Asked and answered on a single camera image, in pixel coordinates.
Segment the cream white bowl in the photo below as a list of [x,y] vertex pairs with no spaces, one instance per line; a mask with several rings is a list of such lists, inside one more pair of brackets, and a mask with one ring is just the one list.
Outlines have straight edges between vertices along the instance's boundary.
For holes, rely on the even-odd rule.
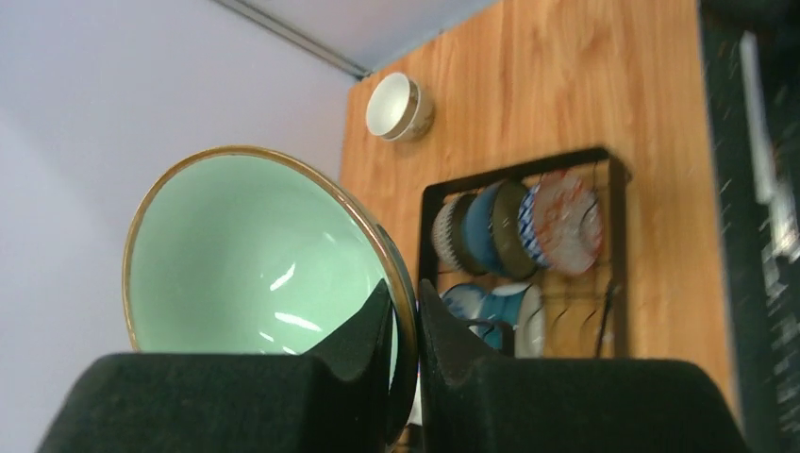
[[368,131],[386,142],[422,138],[435,117],[433,96],[417,81],[399,72],[375,87],[365,111]]

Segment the light green celadon bowl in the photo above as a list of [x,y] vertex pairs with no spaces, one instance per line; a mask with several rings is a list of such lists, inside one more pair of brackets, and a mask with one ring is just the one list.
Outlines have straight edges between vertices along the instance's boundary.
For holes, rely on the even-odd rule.
[[301,354],[379,283],[392,302],[393,444],[415,396],[416,295],[388,232],[336,181],[274,150],[212,148],[154,183],[125,241],[125,321],[142,352]]

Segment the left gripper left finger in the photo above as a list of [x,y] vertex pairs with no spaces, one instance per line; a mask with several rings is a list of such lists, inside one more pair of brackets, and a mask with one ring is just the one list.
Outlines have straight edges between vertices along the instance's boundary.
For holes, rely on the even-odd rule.
[[301,355],[112,354],[77,379],[41,452],[382,452],[385,283]]

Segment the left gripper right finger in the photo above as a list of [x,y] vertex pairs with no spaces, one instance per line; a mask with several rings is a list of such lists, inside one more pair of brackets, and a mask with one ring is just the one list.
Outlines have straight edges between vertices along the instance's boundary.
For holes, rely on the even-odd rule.
[[711,378],[686,361],[514,359],[419,284],[428,452],[744,452]]

